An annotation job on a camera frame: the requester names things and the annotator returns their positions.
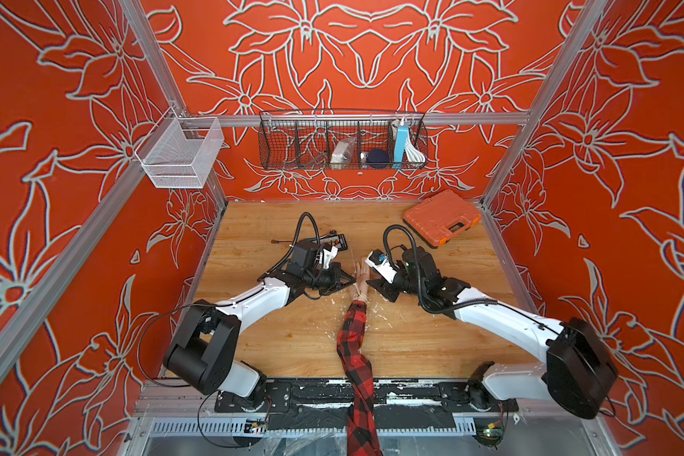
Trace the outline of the red black plaid sleeve forearm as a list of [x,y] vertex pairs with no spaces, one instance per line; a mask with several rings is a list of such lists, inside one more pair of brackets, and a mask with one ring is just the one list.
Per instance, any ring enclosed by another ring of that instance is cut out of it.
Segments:
[[374,372],[362,353],[367,304],[352,302],[336,338],[336,351],[353,389],[347,410],[347,454],[382,455],[374,419]]

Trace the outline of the pale mannequin hand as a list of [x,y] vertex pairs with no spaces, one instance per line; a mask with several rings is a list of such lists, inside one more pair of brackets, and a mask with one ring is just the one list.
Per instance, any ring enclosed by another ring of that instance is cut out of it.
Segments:
[[370,279],[370,267],[365,263],[365,260],[360,260],[355,264],[355,278],[356,283],[349,288],[349,294],[357,291],[365,293],[368,296],[369,285],[367,281]]

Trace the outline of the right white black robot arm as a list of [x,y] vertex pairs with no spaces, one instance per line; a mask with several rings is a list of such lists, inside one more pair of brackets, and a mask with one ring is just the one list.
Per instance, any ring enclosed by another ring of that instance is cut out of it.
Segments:
[[581,419],[599,415],[619,371],[607,344],[588,322],[541,317],[438,272],[426,279],[412,262],[393,266],[378,251],[366,262],[379,275],[370,286],[387,300],[416,296],[426,312],[477,326],[534,357],[534,362],[519,365],[482,364],[475,380],[486,396],[552,401]]

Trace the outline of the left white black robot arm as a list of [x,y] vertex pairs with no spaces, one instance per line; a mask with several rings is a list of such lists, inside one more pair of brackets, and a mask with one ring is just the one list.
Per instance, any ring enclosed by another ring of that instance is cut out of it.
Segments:
[[228,300],[198,300],[180,319],[163,366],[204,395],[230,393],[243,408],[257,410],[266,397],[266,375],[237,361],[241,334],[309,290],[328,296],[353,283],[353,275],[338,262],[319,271],[291,266],[271,273],[252,289]]

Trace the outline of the beige wrist watch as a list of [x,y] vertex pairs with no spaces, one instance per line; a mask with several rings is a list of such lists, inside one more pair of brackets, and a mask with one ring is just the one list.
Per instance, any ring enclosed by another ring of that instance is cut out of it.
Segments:
[[363,304],[368,304],[369,298],[365,293],[353,291],[353,292],[351,292],[351,301],[363,303]]

